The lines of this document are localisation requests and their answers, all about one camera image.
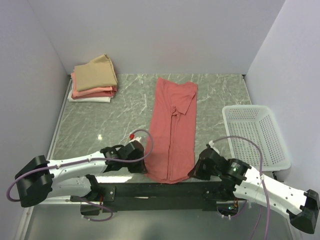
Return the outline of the red t-shirt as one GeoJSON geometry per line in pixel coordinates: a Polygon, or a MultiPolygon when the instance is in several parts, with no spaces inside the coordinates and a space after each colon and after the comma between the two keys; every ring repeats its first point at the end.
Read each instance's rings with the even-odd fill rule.
{"type": "Polygon", "coordinates": [[[195,166],[198,86],[158,78],[144,163],[146,176],[162,184],[188,179],[195,166]]]}

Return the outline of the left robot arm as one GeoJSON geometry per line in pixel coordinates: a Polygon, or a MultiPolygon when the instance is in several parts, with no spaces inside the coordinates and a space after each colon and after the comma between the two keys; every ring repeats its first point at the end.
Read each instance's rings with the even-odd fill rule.
{"type": "Polygon", "coordinates": [[[81,157],[47,160],[44,155],[36,156],[14,177],[18,202],[27,208],[54,197],[77,196],[94,201],[104,193],[96,176],[121,168],[145,173],[144,151],[139,140],[132,140],[81,157]]]}

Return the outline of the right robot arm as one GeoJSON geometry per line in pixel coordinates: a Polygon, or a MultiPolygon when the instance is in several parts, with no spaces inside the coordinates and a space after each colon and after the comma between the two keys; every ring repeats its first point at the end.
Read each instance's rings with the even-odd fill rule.
{"type": "Polygon", "coordinates": [[[267,207],[288,219],[296,229],[307,234],[315,233],[320,197],[312,189],[303,191],[285,185],[261,175],[242,160],[225,159],[210,147],[200,153],[188,176],[205,181],[218,176],[222,183],[219,187],[222,198],[230,200],[234,196],[267,207]]]}

